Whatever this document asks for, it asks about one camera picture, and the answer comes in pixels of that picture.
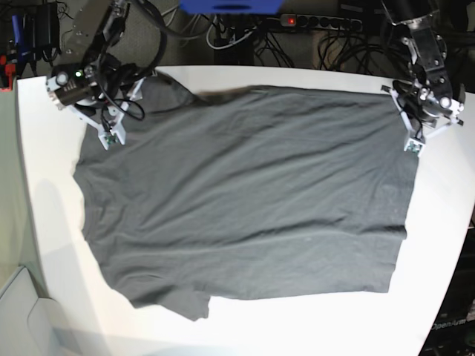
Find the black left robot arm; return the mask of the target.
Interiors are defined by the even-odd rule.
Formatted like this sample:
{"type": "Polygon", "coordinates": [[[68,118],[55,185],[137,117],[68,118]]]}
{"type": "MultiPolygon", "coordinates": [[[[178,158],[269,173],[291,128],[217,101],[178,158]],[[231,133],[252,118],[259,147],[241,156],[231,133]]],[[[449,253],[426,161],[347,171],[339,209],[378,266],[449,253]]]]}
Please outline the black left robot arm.
{"type": "Polygon", "coordinates": [[[433,31],[431,20],[436,5],[432,1],[383,1],[381,4],[393,26],[407,28],[401,42],[410,53],[411,83],[393,83],[403,110],[431,126],[440,118],[460,125],[465,89],[462,85],[453,85],[446,70],[447,47],[442,37],[433,31]]]}

